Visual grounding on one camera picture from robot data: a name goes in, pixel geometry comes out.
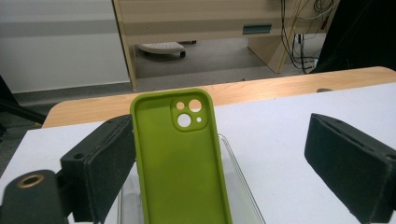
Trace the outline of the clear plastic container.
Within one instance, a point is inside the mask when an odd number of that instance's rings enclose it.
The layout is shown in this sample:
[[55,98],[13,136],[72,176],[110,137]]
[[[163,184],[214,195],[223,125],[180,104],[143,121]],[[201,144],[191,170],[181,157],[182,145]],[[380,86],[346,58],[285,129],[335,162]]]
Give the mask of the clear plastic container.
[[[219,144],[233,224],[266,224],[249,189],[227,138]],[[144,224],[143,207],[136,167],[133,167],[117,199],[117,224]]]

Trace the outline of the black diagonal frame strut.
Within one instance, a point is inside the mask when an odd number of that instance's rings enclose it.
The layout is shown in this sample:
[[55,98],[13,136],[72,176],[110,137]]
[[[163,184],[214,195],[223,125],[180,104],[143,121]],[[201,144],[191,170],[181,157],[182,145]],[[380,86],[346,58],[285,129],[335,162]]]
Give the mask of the black diagonal frame strut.
[[15,116],[24,119],[29,119],[39,124],[43,124],[47,117],[46,115],[43,115],[41,113],[35,112],[29,108],[19,105],[16,98],[14,97],[9,87],[7,86],[7,83],[3,80],[1,76],[0,76],[0,110],[6,111],[10,114],[13,114]]

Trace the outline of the white cabinet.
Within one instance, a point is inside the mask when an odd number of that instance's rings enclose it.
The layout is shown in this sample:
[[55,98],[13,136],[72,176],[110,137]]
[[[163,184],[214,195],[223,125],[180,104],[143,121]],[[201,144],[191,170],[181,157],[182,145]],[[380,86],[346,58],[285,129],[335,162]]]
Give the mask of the white cabinet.
[[11,91],[129,80],[111,0],[0,0],[0,76]]

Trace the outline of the grey robot vacuum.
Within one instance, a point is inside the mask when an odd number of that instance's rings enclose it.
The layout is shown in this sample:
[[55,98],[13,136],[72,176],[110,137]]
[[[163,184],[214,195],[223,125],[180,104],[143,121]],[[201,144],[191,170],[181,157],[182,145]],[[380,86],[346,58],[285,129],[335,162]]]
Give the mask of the grey robot vacuum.
[[170,55],[179,54],[180,58],[186,56],[184,47],[177,42],[163,42],[151,44],[139,44],[138,48],[146,55]]

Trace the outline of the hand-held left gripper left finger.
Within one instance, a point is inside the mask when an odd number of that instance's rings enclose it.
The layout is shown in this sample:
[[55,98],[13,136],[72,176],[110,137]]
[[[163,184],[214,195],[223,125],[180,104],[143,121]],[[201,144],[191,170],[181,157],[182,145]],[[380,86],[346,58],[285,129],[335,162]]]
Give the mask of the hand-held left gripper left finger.
[[103,223],[134,162],[130,115],[105,121],[64,154],[62,189],[74,220]]

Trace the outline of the green phone case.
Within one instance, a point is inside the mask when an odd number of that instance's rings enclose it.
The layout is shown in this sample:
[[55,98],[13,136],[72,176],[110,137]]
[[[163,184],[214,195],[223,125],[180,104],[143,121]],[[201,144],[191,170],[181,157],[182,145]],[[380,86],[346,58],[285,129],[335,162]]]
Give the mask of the green phone case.
[[232,224],[210,95],[144,93],[131,103],[145,224]]

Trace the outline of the wooden table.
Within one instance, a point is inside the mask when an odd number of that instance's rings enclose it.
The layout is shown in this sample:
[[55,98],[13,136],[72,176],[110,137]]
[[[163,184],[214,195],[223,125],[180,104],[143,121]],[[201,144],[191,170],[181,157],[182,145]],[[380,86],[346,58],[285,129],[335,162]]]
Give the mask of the wooden table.
[[[294,95],[319,89],[347,90],[396,82],[396,71],[374,66],[293,77],[277,77],[205,85],[214,105],[230,105]],[[45,128],[111,119],[129,112],[135,93],[63,101],[55,105],[43,124]]]

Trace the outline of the light wooden desk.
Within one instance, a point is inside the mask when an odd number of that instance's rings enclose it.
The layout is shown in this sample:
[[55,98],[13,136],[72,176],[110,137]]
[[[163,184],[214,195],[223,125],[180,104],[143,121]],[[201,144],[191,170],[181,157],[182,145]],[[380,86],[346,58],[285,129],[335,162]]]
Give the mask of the light wooden desk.
[[[110,0],[130,82],[138,44],[245,37],[273,72],[283,71],[296,35],[326,33],[340,0]],[[269,34],[243,35],[246,24],[271,24]]]

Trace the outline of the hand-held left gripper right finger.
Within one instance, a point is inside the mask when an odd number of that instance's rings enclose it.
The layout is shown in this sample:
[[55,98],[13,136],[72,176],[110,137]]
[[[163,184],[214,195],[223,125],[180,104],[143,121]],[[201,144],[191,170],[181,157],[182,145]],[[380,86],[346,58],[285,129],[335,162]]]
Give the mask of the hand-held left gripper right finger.
[[310,117],[304,156],[362,224],[388,223],[396,211],[396,150],[335,118]]

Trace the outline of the black curtain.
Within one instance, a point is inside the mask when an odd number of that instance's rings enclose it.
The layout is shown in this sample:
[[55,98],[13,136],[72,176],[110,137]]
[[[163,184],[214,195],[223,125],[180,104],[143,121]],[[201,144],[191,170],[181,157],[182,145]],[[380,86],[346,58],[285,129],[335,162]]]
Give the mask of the black curtain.
[[396,71],[396,0],[340,0],[313,73]]

